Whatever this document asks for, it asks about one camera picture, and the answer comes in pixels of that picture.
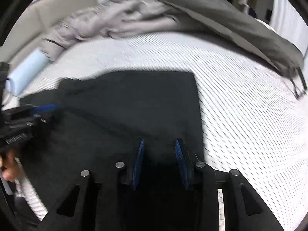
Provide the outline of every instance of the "white bedsheet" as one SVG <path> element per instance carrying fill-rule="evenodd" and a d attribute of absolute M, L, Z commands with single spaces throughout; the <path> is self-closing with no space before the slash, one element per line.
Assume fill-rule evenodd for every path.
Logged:
<path fill-rule="evenodd" d="M 284 79 L 259 62 L 213 36 L 95 39 L 65 52 L 23 95 L 56 88 L 61 77 L 84 79 L 123 69 L 191 70 L 200 96 L 206 162 L 218 170 L 239 169 L 284 230 L 293 231 L 308 212 L 308 102 L 297 101 Z M 220 210 L 224 230 L 222 204 Z"/>

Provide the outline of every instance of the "metal screw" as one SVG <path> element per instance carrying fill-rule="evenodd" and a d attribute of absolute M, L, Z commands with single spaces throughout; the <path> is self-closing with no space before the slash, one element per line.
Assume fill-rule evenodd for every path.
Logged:
<path fill-rule="evenodd" d="M 205 167 L 205 163 L 203 161 L 196 162 L 197 167 Z"/>
<path fill-rule="evenodd" d="M 116 166 L 117 168 L 122 168 L 122 167 L 125 166 L 125 163 L 124 163 L 123 161 L 119 161 L 119 162 L 116 163 L 115 166 Z"/>
<path fill-rule="evenodd" d="M 231 174 L 234 176 L 239 176 L 240 175 L 240 171 L 238 171 L 237 169 L 232 169 L 231 170 Z"/>
<path fill-rule="evenodd" d="M 80 174 L 81 174 L 82 177 L 87 177 L 90 174 L 90 171 L 84 170 Z"/>

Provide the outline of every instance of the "bed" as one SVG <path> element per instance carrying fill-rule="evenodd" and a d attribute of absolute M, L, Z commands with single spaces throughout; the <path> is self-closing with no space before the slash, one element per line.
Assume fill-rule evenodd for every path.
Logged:
<path fill-rule="evenodd" d="M 115 70 L 190 70 L 194 73 L 204 132 L 205 161 L 239 169 L 285 231 L 308 211 L 307 97 L 298 101 L 288 81 L 266 62 L 214 35 L 151 33 L 119 40 L 97 37 L 76 44 L 48 65 L 20 95 L 55 89 L 61 78 L 89 79 Z M 17 106 L 14 98 L 9 107 Z M 28 203 L 47 213 L 29 181 Z M 224 230 L 223 198 L 220 230 Z"/>

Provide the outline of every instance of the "human hand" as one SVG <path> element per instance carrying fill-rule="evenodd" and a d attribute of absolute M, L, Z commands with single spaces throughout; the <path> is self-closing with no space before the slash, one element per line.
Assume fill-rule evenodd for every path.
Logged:
<path fill-rule="evenodd" d="M 4 180 L 9 180 L 11 182 L 18 178 L 20 173 L 20 168 L 15 160 L 15 150 L 10 149 L 3 159 L 0 156 L 0 167 L 4 168 L 2 172 L 2 177 Z"/>

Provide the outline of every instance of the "light blue cloth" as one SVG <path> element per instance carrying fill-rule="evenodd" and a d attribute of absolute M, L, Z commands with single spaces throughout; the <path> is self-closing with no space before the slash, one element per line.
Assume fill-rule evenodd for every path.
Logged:
<path fill-rule="evenodd" d="M 28 55 L 21 64 L 8 76 L 13 82 L 11 91 L 10 81 L 6 83 L 7 91 L 12 95 L 18 96 L 27 85 L 41 72 L 50 62 L 39 49 L 35 49 L 30 55 Z"/>

